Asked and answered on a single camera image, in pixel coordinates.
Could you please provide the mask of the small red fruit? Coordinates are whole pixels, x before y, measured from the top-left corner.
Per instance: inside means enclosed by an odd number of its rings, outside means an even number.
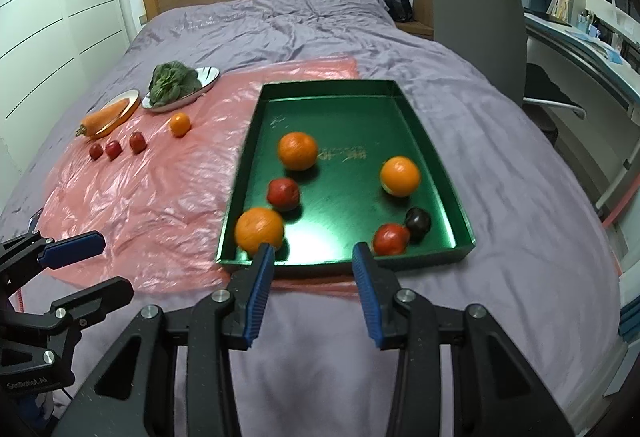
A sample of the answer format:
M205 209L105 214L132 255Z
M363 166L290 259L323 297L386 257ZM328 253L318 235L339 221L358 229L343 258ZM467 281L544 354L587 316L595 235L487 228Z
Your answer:
M104 151L100 144L93 144L89 149L89 156L93 161L99 160L103 153Z

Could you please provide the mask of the red apple with stem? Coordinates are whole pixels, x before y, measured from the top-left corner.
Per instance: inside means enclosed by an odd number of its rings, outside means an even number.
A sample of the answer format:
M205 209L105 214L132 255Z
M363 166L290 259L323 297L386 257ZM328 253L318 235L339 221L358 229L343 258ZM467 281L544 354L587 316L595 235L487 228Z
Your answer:
M129 137L129 145L132 153L139 154L143 152L148 144L141 132L133 132Z

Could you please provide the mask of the dark purple plum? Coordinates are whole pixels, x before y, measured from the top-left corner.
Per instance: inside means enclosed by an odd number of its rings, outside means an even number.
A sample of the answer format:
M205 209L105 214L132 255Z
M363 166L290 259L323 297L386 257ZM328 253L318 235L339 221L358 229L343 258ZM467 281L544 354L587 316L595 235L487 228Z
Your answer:
M427 210L413 206L405 215L405 227L411 243L420 243L431 231L432 216Z

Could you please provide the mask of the large orange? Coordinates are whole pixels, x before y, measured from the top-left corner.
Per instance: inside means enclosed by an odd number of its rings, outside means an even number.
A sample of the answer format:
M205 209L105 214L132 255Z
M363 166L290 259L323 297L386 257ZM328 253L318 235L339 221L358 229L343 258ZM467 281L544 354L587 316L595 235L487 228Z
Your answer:
M303 132L285 134L278 142L278 157L289 171L309 170L317 162L317 142L314 137Z
M404 198L413 194L421 183L416 163L403 156L388 159L380 171L382 188L391 196Z

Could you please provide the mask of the small orange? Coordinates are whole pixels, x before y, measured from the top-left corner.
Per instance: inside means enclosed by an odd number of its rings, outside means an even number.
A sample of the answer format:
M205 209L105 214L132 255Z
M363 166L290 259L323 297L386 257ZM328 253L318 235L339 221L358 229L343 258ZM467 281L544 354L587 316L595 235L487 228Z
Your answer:
M190 131L192 123L186 113L178 112L171 116L168 126L172 136L181 138Z

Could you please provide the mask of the pink plastic sheet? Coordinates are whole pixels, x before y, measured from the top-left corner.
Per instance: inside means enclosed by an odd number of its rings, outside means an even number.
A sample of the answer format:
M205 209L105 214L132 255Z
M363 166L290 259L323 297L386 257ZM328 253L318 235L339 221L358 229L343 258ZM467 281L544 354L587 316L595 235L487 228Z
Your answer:
M352 57L271 64L228 72L183 108L192 127L169 131L168 114L138 110L111 139L139 132L148 146L125 148L115 160L89 157L88 142L71 142L46 180L38 227L63 239L91 230L104 252L52 271L52 278L90 287L115 275L141 293L202 290L227 280L215 261L239 155L262 86L271 82L358 78Z

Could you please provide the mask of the orange carrot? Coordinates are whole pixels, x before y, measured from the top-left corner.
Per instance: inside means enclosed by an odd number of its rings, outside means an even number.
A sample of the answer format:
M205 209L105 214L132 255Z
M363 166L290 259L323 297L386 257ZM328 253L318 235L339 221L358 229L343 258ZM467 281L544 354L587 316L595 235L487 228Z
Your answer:
M105 106L98 111L88 114L88 116L85 116L80 121L75 132L75 136L96 136L96 134L102 131L103 128L118 119L122 114L122 111L124 111L128 105L129 100L127 98L122 98L119 101L113 102L111 105Z

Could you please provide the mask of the orange rimmed plate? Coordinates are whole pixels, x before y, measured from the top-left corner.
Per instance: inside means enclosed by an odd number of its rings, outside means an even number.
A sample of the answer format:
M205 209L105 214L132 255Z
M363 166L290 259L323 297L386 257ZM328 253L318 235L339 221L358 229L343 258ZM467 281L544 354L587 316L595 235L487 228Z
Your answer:
M98 139L125 123L140 105L140 93L127 90L116 96L99 111L91 114L88 136Z

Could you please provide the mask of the green leafy cabbage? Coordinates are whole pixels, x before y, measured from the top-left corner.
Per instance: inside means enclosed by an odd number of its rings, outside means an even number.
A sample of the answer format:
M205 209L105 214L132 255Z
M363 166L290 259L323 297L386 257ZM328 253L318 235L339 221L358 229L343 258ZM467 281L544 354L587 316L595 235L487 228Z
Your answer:
M180 61L169 61L156 66L149 84L149 103L163 107L186 97L202 87L198 72Z

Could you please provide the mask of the white wardrobe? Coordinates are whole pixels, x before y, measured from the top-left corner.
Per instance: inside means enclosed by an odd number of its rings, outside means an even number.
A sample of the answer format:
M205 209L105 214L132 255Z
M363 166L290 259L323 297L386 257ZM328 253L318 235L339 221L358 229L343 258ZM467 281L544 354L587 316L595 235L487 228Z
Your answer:
M17 171L128 43L118 0L1 0L1 142Z

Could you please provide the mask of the green metal tray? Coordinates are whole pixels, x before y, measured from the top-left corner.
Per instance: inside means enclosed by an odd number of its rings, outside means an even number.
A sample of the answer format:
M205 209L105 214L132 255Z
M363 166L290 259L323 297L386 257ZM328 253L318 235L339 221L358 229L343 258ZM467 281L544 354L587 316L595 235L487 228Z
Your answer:
M278 142L292 132L317 142L317 162L309 170L289 171L279 160ZM420 186L409 197L391 196L381 186L381 168L396 156L410 159L421 172ZM294 179L300 189L299 206L283 215L284 240L276 254L282 275L347 271L356 243L372 242L384 223L403 223L413 206L431 214L431 231L404 254L383 257L385 267L454 264L474 249L475 235L456 187L394 81L262 86L222 222L218 264L228 269L248 264L247 254L235 243L234 226L245 211L268 204L268 184L280 177Z

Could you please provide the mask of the white patterned plate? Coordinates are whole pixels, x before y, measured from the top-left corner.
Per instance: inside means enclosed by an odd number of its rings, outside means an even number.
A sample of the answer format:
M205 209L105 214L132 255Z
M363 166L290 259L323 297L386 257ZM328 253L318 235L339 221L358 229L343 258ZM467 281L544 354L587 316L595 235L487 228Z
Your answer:
M150 102L150 94L146 94L141 101L141 107L151 113L163 113L180 109L192 104L194 101L197 101L198 98L206 94L215 85L219 78L220 71L215 67L202 67L197 68L196 73L198 73L198 82L200 82L201 87L197 90L193 90L189 95L186 95L176 101L172 101L168 105L152 106Z

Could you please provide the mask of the white desk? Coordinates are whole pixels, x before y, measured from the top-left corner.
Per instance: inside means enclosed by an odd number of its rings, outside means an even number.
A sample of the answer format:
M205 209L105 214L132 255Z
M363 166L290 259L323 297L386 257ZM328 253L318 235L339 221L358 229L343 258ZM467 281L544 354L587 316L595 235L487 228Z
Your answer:
M528 61L542 67L570 98L550 107L559 128L556 149L601 218L614 217L639 188L639 75L612 64L582 34L525 15Z

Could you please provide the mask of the wooden nightstand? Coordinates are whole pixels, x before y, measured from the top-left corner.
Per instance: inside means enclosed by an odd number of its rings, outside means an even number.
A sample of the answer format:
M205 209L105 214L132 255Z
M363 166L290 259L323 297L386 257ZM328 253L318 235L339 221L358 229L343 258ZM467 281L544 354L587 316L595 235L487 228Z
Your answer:
M396 27L419 38L434 38L433 0L412 0L413 20L398 22Z

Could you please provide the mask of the grey office chair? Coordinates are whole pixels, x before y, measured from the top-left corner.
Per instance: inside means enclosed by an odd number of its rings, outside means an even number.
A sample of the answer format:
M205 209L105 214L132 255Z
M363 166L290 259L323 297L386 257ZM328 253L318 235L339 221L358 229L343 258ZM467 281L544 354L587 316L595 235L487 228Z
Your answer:
M473 64L518 106L586 111L527 61L521 0L433 0L434 40Z

